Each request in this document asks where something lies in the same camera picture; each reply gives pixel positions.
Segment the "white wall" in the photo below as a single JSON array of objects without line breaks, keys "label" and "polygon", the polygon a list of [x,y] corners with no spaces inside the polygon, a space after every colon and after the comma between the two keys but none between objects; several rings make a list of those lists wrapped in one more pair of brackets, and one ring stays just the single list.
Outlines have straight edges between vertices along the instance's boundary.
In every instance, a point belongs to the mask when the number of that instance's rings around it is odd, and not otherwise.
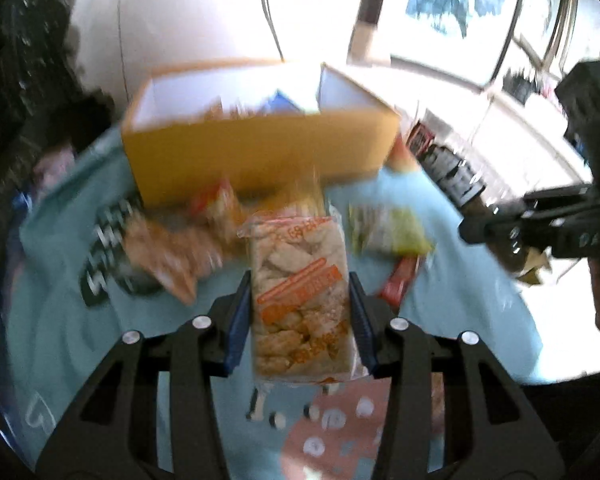
[{"label": "white wall", "polygon": [[[287,59],[346,59],[360,0],[269,3]],[[112,94],[119,112],[155,66],[278,58],[260,0],[74,0],[72,25],[78,76]]]}]

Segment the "window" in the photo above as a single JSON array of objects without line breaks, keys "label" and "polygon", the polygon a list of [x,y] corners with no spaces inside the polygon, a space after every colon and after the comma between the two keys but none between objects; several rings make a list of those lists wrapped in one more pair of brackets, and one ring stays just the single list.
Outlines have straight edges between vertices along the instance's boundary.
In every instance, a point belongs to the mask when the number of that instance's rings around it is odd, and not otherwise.
[{"label": "window", "polygon": [[573,37],[568,45],[565,74],[581,60],[600,59],[600,1],[578,0]]},{"label": "window", "polygon": [[515,42],[509,43],[507,48],[507,55],[504,58],[500,73],[498,74],[500,79],[511,70],[511,73],[520,73],[529,78],[534,78],[538,73],[538,70],[529,60],[528,55],[522,50]]},{"label": "window", "polygon": [[271,17],[287,59],[341,62],[360,0],[269,0]]},{"label": "window", "polygon": [[560,0],[524,0],[515,36],[524,37],[540,59],[549,47],[559,6]]},{"label": "window", "polygon": [[555,51],[555,57],[551,60],[549,66],[549,75],[556,81],[560,81],[563,77],[562,67],[567,55],[567,47],[571,43],[573,36],[573,27],[575,25],[576,12],[578,10],[578,0],[568,0],[564,6],[564,27],[560,35],[558,48]]},{"label": "window", "polygon": [[393,56],[483,86],[496,69],[516,3],[384,0],[378,33]]}]

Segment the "white polka dot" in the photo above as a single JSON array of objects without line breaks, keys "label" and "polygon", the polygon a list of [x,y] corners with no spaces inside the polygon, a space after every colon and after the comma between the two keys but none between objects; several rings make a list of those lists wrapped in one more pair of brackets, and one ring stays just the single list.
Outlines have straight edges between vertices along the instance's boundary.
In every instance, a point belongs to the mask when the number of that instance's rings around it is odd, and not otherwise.
[{"label": "white polka dot", "polygon": [[304,480],[320,480],[322,478],[322,471],[316,471],[307,466],[302,468],[302,472],[304,473]]},{"label": "white polka dot", "polygon": [[356,417],[357,418],[369,418],[374,412],[374,402],[368,397],[360,397],[358,405],[356,406]]},{"label": "white polka dot", "polygon": [[315,404],[312,404],[307,410],[307,415],[309,416],[310,421],[318,422],[318,420],[320,419],[320,408],[318,408],[318,406],[316,406]]},{"label": "white polka dot", "polygon": [[316,458],[322,456],[324,454],[324,441],[319,436],[310,436],[304,441],[302,452]]},{"label": "white polka dot", "polygon": [[271,417],[271,425],[277,430],[284,430],[286,428],[286,416],[283,413],[274,413]]},{"label": "white polka dot", "polygon": [[341,430],[347,423],[347,415],[338,408],[331,408],[325,410],[322,416],[322,429],[323,430]]}]

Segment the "cable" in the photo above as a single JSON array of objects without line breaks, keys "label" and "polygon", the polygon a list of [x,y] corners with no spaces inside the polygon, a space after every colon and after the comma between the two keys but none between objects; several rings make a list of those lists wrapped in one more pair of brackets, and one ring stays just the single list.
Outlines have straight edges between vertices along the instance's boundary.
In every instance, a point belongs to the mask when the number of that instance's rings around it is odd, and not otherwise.
[{"label": "cable", "polygon": [[125,56],[122,53],[122,25],[120,24],[120,2],[118,0],[118,42],[120,43],[120,64],[122,65],[122,81],[125,84],[126,102],[129,103],[129,90],[126,88]]},{"label": "cable", "polygon": [[260,0],[262,3],[262,12],[264,13],[264,18],[269,23],[269,28],[271,30],[271,35],[273,36],[273,41],[276,42],[276,48],[278,53],[280,54],[280,60],[284,61],[285,57],[282,55],[282,49],[280,48],[280,42],[278,41],[278,35],[276,34],[276,28],[273,26],[273,20],[271,19],[271,9],[269,7],[269,0]]}]

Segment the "metal screw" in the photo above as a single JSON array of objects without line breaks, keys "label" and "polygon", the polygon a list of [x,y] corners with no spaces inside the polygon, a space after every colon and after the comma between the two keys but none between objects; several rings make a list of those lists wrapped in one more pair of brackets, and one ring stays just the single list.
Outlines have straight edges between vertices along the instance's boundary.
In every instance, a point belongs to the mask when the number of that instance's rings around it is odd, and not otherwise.
[{"label": "metal screw", "polygon": [[204,330],[211,326],[211,318],[209,316],[196,316],[191,324],[199,330]]},{"label": "metal screw", "polygon": [[460,337],[468,345],[477,345],[480,341],[480,337],[475,332],[462,332]]},{"label": "metal screw", "polygon": [[394,330],[407,330],[409,328],[409,322],[403,317],[394,317],[390,322],[389,326]]},{"label": "metal screw", "polygon": [[125,345],[133,345],[140,341],[140,333],[138,330],[129,330],[129,332],[125,332],[122,335],[122,342]]}]

